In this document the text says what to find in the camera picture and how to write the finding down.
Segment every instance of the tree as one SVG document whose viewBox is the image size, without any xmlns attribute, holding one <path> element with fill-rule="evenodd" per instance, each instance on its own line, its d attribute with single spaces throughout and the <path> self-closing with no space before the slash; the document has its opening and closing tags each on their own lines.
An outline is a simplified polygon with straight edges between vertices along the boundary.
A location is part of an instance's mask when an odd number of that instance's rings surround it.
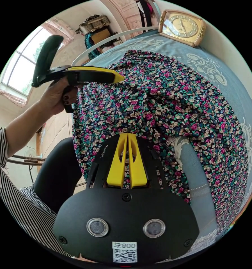
<svg viewBox="0 0 252 269">
<path fill-rule="evenodd" d="M 39 47 L 35 50 L 35 53 L 33 54 L 34 61 L 37 62 L 37 59 L 39 57 L 40 51 L 42 47 L 44 46 L 45 40 L 39 44 Z M 28 94 L 31 89 L 31 83 L 33 82 L 33 79 L 30 79 L 28 84 L 22 88 L 22 92 L 25 94 Z"/>
<path fill-rule="evenodd" d="M 31 83 L 33 82 L 33 79 L 31 78 L 30 79 L 30 81 L 29 81 L 29 83 L 26 85 L 26 86 L 24 86 L 23 88 L 22 88 L 22 92 L 24 93 L 24 94 L 28 94 L 29 93 L 29 91 L 30 91 L 30 89 L 31 89 Z"/>
<path fill-rule="evenodd" d="M 39 47 L 36 49 L 35 53 L 33 54 L 33 58 L 34 58 L 35 62 L 37 62 L 38 56 L 40 54 L 40 51 L 41 51 L 42 47 L 44 46 L 44 43 L 45 43 L 45 41 L 40 43 Z"/>
</svg>

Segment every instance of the clock hands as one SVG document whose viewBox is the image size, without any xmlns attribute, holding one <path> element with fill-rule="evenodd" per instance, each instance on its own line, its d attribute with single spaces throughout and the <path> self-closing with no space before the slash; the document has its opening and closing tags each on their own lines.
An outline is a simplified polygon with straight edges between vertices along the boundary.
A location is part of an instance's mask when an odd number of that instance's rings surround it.
<svg viewBox="0 0 252 269">
<path fill-rule="evenodd" d="M 183 25 L 182 20 L 179 19 L 179 21 L 180 21 L 180 26 L 181 26 L 181 28 L 183 29 L 184 33 L 187 34 L 187 33 L 186 33 L 186 30 L 185 30 L 185 27 L 184 27 L 184 25 Z"/>
</svg>

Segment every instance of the striped shirt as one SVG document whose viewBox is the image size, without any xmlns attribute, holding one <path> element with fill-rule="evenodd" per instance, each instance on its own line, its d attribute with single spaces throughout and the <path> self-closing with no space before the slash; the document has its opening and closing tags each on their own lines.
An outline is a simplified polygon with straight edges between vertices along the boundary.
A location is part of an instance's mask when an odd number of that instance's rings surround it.
<svg viewBox="0 0 252 269">
<path fill-rule="evenodd" d="M 8 143 L 5 129 L 0 129 L 0 196 L 20 227 L 34 240 L 47 248 L 65 256 L 65 252 L 56 240 L 52 228 L 56 214 L 35 194 L 33 186 L 17 189 L 2 170 L 8 158 Z"/>
</svg>

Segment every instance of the screw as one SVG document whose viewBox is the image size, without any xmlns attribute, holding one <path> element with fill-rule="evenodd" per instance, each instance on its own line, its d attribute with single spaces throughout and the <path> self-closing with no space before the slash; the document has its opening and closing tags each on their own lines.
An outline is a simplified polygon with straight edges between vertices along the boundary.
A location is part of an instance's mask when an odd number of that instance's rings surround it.
<svg viewBox="0 0 252 269">
<path fill-rule="evenodd" d="M 192 239 L 188 239 L 188 240 L 186 240 L 186 242 L 184 243 L 184 246 L 185 247 L 189 247 L 191 244 L 192 244 Z"/>
<path fill-rule="evenodd" d="M 128 194 L 128 193 L 124 193 L 122 195 L 122 200 L 125 201 L 125 202 L 129 202 L 130 200 L 132 199 L 131 195 Z"/>
<path fill-rule="evenodd" d="M 67 240 L 63 236 L 60 236 L 59 237 L 59 242 L 62 243 L 63 245 L 66 245 L 67 244 Z"/>
</svg>

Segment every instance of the window frame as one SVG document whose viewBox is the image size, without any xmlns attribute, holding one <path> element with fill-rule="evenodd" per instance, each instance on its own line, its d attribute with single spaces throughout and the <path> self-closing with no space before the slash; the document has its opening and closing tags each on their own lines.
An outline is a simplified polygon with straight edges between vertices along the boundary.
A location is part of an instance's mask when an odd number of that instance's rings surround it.
<svg viewBox="0 0 252 269">
<path fill-rule="evenodd" d="M 24 47 L 24 49 L 23 49 L 21 52 L 17 51 L 17 49 L 15 50 L 14 53 L 17 53 L 19 56 L 18 56 L 18 58 L 17 58 L 17 60 L 16 60 L 16 62 L 15 62 L 15 64 L 14 64 L 14 66 L 13 66 L 11 72 L 10 72 L 10 75 L 9 75 L 9 78 L 8 78 L 8 81 L 7 81 L 7 84 L 5 84 L 5 83 L 3 82 L 3 79 L 4 79 L 4 76 L 5 76 L 5 73 L 6 73 L 7 69 L 8 69 L 8 66 L 9 66 L 9 64 L 10 64 L 10 62 L 11 62 L 11 59 L 10 59 L 9 62 L 7 63 L 7 66 L 6 66 L 6 68 L 5 68 L 4 72 L 3 72 L 3 76 L 2 76 L 2 79 L 1 79 L 1 84 L 3 84 L 4 86 L 6 86 L 7 88 L 10 88 L 10 89 L 14 90 L 14 91 L 17 92 L 18 94 L 21 94 L 21 95 L 24 96 L 25 98 L 28 98 L 28 96 L 30 95 L 30 92 L 31 92 L 32 87 L 30 88 L 28 94 L 25 94 L 25 93 L 23 93 L 23 92 L 21 92 L 21 91 L 15 89 L 14 87 L 10 86 L 10 85 L 9 85 L 9 81 L 10 81 L 11 76 L 12 76 L 12 74 L 13 74 L 13 71 L 14 71 L 16 65 L 17 65 L 17 62 L 19 61 L 19 59 L 20 59 L 21 57 L 24 57 L 26 60 L 28 60 L 29 62 L 31 62 L 31 63 L 33 63 L 34 65 L 36 65 L 36 62 L 30 60 L 29 58 L 27 58 L 26 56 L 24 56 L 22 53 L 25 51 L 25 49 L 26 49 L 27 46 L 31 43 L 31 41 L 32 41 L 32 40 L 33 40 L 33 39 L 34 39 L 34 38 L 35 38 L 35 37 L 36 37 L 36 36 L 43 30 L 43 29 L 44 29 L 44 28 L 42 27 L 39 31 L 37 31 L 37 33 L 30 39 L 30 41 L 26 44 L 26 46 Z"/>
</svg>

